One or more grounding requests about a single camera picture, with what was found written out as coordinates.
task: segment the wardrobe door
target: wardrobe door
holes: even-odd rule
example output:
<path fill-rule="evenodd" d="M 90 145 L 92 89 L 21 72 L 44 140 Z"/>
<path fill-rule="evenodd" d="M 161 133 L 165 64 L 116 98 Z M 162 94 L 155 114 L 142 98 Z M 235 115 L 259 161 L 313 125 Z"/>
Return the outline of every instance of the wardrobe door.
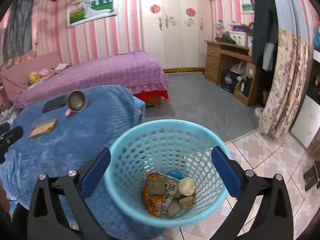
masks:
<path fill-rule="evenodd" d="M 141 0 L 144 50 L 165 66 L 162 0 Z"/>
<path fill-rule="evenodd" d="M 198 67 L 197 0 L 181 1 L 182 58 L 186 68 Z"/>
<path fill-rule="evenodd" d="M 200 68 L 205 68 L 207 58 L 207 43 L 212 40 L 212 10 L 210 0 L 197 0 L 198 3 L 198 33 L 199 33 L 199 60 Z"/>
<path fill-rule="evenodd" d="M 183 67 L 180 0 L 162 0 L 164 69 Z"/>

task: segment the purple bedspread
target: purple bedspread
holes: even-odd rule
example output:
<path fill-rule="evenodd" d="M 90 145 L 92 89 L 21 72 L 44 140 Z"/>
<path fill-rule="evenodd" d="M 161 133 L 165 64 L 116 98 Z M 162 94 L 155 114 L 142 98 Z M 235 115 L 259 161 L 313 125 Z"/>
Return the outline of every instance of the purple bedspread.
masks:
<path fill-rule="evenodd" d="M 71 66 L 12 99 L 23 109 L 52 96 L 99 85 L 121 85 L 133 94 L 167 90 L 159 62 L 144 51 L 114 55 Z"/>

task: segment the framed picture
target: framed picture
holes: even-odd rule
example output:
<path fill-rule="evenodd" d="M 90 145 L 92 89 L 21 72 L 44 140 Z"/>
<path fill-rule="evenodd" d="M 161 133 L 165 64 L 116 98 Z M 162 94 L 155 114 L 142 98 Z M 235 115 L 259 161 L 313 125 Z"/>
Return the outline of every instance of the framed picture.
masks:
<path fill-rule="evenodd" d="M 67 5 L 67 28 L 117 15 L 117 0 L 77 0 Z"/>
<path fill-rule="evenodd" d="M 254 13 L 254 0 L 240 0 L 241 13 Z"/>

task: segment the red bed skirt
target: red bed skirt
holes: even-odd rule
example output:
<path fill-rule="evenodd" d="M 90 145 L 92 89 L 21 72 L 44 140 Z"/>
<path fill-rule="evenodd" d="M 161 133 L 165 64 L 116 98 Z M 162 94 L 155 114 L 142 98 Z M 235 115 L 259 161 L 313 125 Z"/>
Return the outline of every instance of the red bed skirt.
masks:
<path fill-rule="evenodd" d="M 141 93 L 135 94 L 134 96 L 136 98 L 139 98 L 142 101 L 145 101 L 145 102 L 148 100 L 148 98 L 160 97 L 162 100 L 168 99 L 168 93 L 166 90 L 163 90 L 163 91 L 156 90 L 156 91 L 152 91 L 152 92 L 142 91 Z"/>

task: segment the gray carpet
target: gray carpet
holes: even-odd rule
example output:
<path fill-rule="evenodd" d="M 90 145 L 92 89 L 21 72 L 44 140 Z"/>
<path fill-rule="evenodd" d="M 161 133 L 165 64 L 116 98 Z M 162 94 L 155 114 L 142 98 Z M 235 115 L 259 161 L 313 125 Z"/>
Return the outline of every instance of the gray carpet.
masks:
<path fill-rule="evenodd" d="M 254 107 L 246 107 L 232 94 L 204 78 L 202 72 L 169 73 L 169 100 L 147 107 L 146 121 L 182 119 L 198 123 L 224 142 L 257 128 Z"/>

